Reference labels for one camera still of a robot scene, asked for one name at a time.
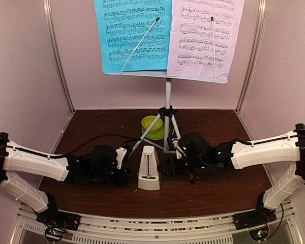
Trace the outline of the grey metronome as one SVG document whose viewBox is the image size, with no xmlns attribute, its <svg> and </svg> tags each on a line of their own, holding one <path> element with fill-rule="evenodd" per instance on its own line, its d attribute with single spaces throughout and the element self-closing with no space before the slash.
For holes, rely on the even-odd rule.
<svg viewBox="0 0 305 244">
<path fill-rule="evenodd" d="M 161 177 L 158 171 L 160 164 L 155 147 L 144 146 L 138 173 L 138 188 L 146 191 L 160 190 Z"/>
</svg>

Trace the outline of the white music stand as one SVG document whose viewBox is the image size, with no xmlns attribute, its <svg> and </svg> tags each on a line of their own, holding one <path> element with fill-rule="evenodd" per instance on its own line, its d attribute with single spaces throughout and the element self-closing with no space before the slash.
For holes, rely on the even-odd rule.
<svg viewBox="0 0 305 244">
<path fill-rule="evenodd" d="M 132 53 L 130 54 L 130 56 L 128 57 L 126 63 L 124 64 L 124 66 L 122 67 L 121 71 L 119 72 L 115 72 L 115 75 L 129 75 L 129 76 L 144 76 L 145 75 L 145 71 L 135 71 L 135 72 L 125 72 L 125 68 L 128 65 L 129 61 L 131 60 L 132 56 L 135 54 L 135 52 L 137 51 L 137 49 L 139 48 L 139 46 L 141 45 L 141 43 L 143 42 L 143 40 L 146 38 L 146 36 L 148 35 L 148 33 L 151 31 L 151 29 L 160 21 L 160 17 L 157 17 L 153 23 L 150 25 L 150 27 L 148 28 L 148 30 L 146 31 L 146 33 L 143 35 L 143 37 L 141 38 L 141 40 L 138 42 L 138 44 L 136 45 L 136 47 L 134 48 L 134 50 L 132 51 Z M 137 147 L 142 143 L 142 142 L 147 142 L 149 145 L 161 149 L 163 151 L 163 153 L 165 154 L 170 154 L 170 155 L 176 155 L 176 152 L 170 148 L 170 145 L 167 142 L 167 138 L 170 135 L 169 133 L 169 126 L 170 123 L 173 124 L 173 131 L 176 134 L 177 138 L 180 138 L 180 132 L 179 132 L 179 128 L 175 119 L 175 114 L 177 113 L 177 110 L 174 109 L 171 105 L 171 87 L 172 87 L 172 79 L 171 77 L 165 76 L 166 82 L 165 82 L 165 105 L 164 107 L 159 109 L 158 114 L 156 115 L 156 118 L 153 120 L 152 124 L 149 125 L 149 127 L 146 129 L 146 131 L 142 134 L 142 136 L 136 141 L 135 145 L 132 147 L 133 151 L 130 154 L 130 156 L 133 154 L 133 152 L 137 149 Z M 146 139 L 146 135 L 147 133 L 149 133 L 153 126 L 158 122 L 158 120 L 164 117 L 164 126 L 165 126 L 165 138 L 163 141 L 163 145 L 160 146 L 148 139 Z"/>
</svg>

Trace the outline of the purple sheet music page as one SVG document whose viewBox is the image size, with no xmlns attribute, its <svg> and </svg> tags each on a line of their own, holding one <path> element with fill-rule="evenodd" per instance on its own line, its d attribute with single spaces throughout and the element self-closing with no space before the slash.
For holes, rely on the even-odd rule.
<svg viewBox="0 0 305 244">
<path fill-rule="evenodd" d="M 172 2 L 167 76 L 228 82 L 244 1 Z"/>
</svg>

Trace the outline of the blue sheet music page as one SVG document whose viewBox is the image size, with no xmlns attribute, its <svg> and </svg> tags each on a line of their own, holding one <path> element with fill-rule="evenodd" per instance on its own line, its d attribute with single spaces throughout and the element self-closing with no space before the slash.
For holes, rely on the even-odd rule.
<svg viewBox="0 0 305 244">
<path fill-rule="evenodd" d="M 167 70 L 172 1 L 101 0 L 94 4 L 103 73 Z"/>
</svg>

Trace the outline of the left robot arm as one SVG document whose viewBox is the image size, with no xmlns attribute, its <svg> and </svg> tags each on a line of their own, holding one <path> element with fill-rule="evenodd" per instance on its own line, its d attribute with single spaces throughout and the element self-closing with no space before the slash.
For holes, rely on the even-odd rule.
<svg viewBox="0 0 305 244">
<path fill-rule="evenodd" d="M 29 185 L 18 171 L 81 185 L 112 180 L 125 186 L 130 181 L 130 170 L 123 167 L 123 162 L 132 152 L 129 142 L 137 141 L 136 138 L 126 137 L 125 143 L 117 149 L 97 145 L 91 152 L 76 156 L 77 149 L 62 155 L 47 154 L 23 147 L 8 137 L 8 133 L 0 132 L 0 188 L 27 204 L 52 226 L 63 221 L 55 198 Z"/>
</svg>

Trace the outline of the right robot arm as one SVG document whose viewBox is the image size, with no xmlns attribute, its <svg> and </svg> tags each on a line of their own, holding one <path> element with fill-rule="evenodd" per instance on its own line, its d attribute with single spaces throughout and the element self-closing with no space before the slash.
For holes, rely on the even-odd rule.
<svg viewBox="0 0 305 244">
<path fill-rule="evenodd" d="M 233 139 L 213 147 L 199 133 L 187 133 L 181 138 L 168 139 L 175 156 L 164 160 L 158 170 L 167 176 L 188 174 L 191 182 L 201 172 L 215 176 L 226 171 L 276 162 L 291 162 L 289 169 L 270 189 L 261 193 L 254 210 L 236 215 L 236 220 L 251 219 L 262 224 L 279 205 L 301 185 L 305 185 L 305 125 L 295 130 L 261 140 Z"/>
</svg>

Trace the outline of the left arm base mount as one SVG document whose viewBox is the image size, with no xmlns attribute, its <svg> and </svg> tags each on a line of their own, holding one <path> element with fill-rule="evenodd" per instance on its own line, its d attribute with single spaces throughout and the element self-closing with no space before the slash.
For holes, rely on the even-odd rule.
<svg viewBox="0 0 305 244">
<path fill-rule="evenodd" d="M 46 226 L 44 236 L 50 243 L 61 241 L 69 230 L 77 231 L 81 220 L 80 215 L 63 211 L 58 211 L 53 217 L 43 212 L 35 214 L 36 221 Z"/>
</svg>

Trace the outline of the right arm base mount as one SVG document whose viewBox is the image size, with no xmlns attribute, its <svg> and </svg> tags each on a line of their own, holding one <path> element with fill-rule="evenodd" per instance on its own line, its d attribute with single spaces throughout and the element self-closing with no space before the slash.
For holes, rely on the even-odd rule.
<svg viewBox="0 0 305 244">
<path fill-rule="evenodd" d="M 266 241 L 270 237 L 269 223 L 277 220 L 275 213 L 260 214 L 253 211 L 233 215 L 236 230 L 248 229 L 248 234 L 253 241 Z"/>
</svg>

